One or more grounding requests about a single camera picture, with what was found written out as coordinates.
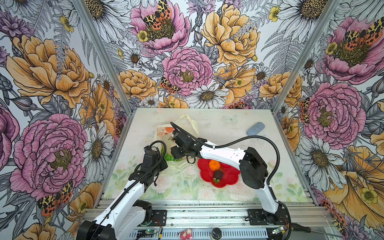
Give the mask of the cream plastic bag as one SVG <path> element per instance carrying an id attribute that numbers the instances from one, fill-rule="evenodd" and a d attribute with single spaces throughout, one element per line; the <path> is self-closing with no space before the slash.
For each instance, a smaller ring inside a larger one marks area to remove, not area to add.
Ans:
<path id="1" fill-rule="evenodd" d="M 174 124 L 194 137 L 199 136 L 198 123 L 192 120 L 188 114 L 180 116 Z M 154 141 L 162 141 L 167 146 L 164 160 L 168 168 L 161 172 L 163 175 L 178 174 L 194 160 L 192 157 L 187 158 L 185 155 L 182 155 L 183 150 L 179 144 L 183 144 L 184 140 L 179 140 L 179 137 L 186 138 L 185 134 L 179 128 L 175 129 L 172 124 L 157 125 L 155 127 Z"/>

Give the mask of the orange fake fruit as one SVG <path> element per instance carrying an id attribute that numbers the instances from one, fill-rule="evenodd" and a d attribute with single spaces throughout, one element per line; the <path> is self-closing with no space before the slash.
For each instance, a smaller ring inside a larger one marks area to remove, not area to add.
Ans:
<path id="1" fill-rule="evenodd" d="M 209 162 L 209 168 L 211 171 L 218 171 L 221 168 L 221 164 L 218 161 L 211 160 Z"/>

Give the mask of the dark brown fruit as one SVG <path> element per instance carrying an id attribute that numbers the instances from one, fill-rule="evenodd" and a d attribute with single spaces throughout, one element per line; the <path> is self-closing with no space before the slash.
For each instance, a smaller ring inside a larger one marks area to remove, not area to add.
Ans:
<path id="1" fill-rule="evenodd" d="M 221 182 L 221 180 L 223 179 L 223 176 L 224 176 L 224 173 L 220 170 L 218 171 L 214 171 L 214 174 L 213 174 L 213 181 L 214 183 L 217 185 Z"/>

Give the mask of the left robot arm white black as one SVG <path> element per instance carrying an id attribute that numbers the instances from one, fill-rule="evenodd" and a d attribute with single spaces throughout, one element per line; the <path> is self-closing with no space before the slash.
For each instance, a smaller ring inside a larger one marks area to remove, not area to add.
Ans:
<path id="1" fill-rule="evenodd" d="M 122 192 L 93 221 L 84 221 L 77 233 L 77 240 L 124 240 L 140 224 L 152 217 L 152 204 L 140 197 L 166 169 L 164 153 L 158 148 L 146 147 L 144 159 L 134 172 Z"/>

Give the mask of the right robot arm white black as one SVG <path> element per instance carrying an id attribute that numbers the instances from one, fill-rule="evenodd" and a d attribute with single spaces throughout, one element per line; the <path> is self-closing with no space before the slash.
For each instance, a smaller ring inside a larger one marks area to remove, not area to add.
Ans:
<path id="1" fill-rule="evenodd" d="M 256 149 L 232 149 L 230 146 L 251 139 L 243 137 L 226 145 L 215 145 L 205 139 L 196 138 L 191 134 L 175 129 L 172 140 L 175 146 L 171 154 L 175 159 L 193 159 L 198 165 L 201 178 L 216 188 L 233 186 L 239 180 L 257 192 L 262 210 L 258 213 L 260 221 L 267 225 L 275 225 L 282 215 L 282 206 L 270 186 L 272 177 L 280 165 L 280 152 L 270 139 L 257 136 L 269 143 L 276 153 L 276 164 L 271 173 L 268 166 Z"/>

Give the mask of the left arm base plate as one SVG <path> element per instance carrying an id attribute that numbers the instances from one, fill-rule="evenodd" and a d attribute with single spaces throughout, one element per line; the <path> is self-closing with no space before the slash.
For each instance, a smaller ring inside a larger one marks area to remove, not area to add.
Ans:
<path id="1" fill-rule="evenodd" d="M 139 227 L 164 227 L 167 223 L 167 210 L 153 210 L 148 222 L 143 222 Z"/>

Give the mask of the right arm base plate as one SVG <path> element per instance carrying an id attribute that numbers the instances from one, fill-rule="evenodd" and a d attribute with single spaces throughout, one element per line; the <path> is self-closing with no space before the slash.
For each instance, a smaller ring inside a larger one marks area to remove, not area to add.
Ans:
<path id="1" fill-rule="evenodd" d="M 268 226 L 268 225 L 287 225 L 288 215 L 285 209 L 278 209 L 275 214 L 264 211 L 263 209 L 248 209 L 248 216 L 245 221 L 251 226 Z"/>

